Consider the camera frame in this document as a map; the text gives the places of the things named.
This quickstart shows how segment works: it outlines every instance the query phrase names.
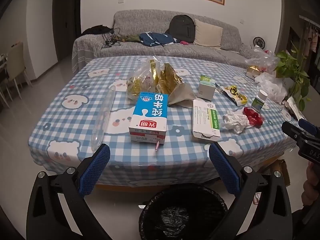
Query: sofa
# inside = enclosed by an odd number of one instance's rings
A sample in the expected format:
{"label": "sofa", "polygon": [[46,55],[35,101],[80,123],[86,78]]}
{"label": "sofa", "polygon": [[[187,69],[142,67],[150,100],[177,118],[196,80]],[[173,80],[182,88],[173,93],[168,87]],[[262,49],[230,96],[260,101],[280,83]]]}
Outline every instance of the sofa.
{"label": "sofa", "polygon": [[175,15],[186,14],[193,20],[223,28],[221,49],[196,44],[173,44],[147,47],[138,42],[121,42],[120,46],[102,49],[103,35],[84,35],[75,40],[72,53],[73,72],[81,70],[88,62],[99,57],[114,56],[172,56],[187,57],[225,63],[246,68],[246,59],[258,56],[254,50],[241,42],[239,30],[229,24],[208,17],[164,10],[123,10],[114,15],[113,28],[119,28],[120,35],[134,35],[144,32],[164,33]]}

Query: trash can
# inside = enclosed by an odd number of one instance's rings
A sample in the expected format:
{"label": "trash can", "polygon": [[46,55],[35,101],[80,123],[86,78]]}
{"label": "trash can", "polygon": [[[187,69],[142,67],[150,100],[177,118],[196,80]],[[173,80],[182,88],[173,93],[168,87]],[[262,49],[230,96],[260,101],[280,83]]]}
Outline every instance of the trash can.
{"label": "trash can", "polygon": [[139,218],[142,240],[205,240],[228,208],[213,190],[177,184],[157,193]]}

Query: white wall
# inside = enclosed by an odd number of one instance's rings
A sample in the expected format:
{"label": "white wall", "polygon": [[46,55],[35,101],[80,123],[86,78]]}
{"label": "white wall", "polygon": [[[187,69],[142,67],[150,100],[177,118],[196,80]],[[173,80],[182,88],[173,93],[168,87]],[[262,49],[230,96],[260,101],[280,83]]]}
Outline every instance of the white wall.
{"label": "white wall", "polygon": [[81,0],[82,31],[100,24],[111,27],[114,13],[128,9],[161,9],[215,18],[236,26],[247,45],[254,37],[263,37],[270,50],[276,47],[281,19],[281,0],[225,0],[224,6],[208,0],[124,0],[121,4],[118,0]]}
{"label": "white wall", "polygon": [[12,0],[0,20],[0,54],[7,54],[17,41],[23,42],[23,57],[30,79],[36,78],[33,71],[26,30],[27,0]]}
{"label": "white wall", "polygon": [[58,62],[52,30],[52,0],[27,1],[27,38],[36,78]]}

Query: potted plant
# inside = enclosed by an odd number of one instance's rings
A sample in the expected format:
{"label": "potted plant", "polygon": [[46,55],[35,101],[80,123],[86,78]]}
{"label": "potted plant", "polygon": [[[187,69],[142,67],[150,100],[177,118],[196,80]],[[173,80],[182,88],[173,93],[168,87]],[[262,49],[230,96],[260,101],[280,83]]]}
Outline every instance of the potted plant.
{"label": "potted plant", "polygon": [[305,108],[305,100],[311,101],[310,98],[307,98],[310,79],[308,74],[302,70],[302,64],[306,57],[303,56],[295,46],[294,49],[295,50],[291,50],[292,56],[286,51],[281,51],[276,55],[280,58],[280,61],[275,71],[277,78],[291,78],[293,80],[293,86],[289,88],[286,99],[292,96],[299,110],[303,111]]}

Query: human hand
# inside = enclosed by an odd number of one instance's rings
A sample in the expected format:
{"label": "human hand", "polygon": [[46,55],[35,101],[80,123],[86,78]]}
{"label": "human hand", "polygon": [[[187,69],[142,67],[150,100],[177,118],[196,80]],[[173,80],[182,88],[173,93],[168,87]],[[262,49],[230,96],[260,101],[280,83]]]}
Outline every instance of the human hand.
{"label": "human hand", "polygon": [[314,189],[319,182],[319,178],[313,171],[312,167],[314,164],[309,162],[307,168],[307,180],[303,184],[304,192],[301,195],[302,203],[304,206],[310,206],[318,198],[319,192]]}

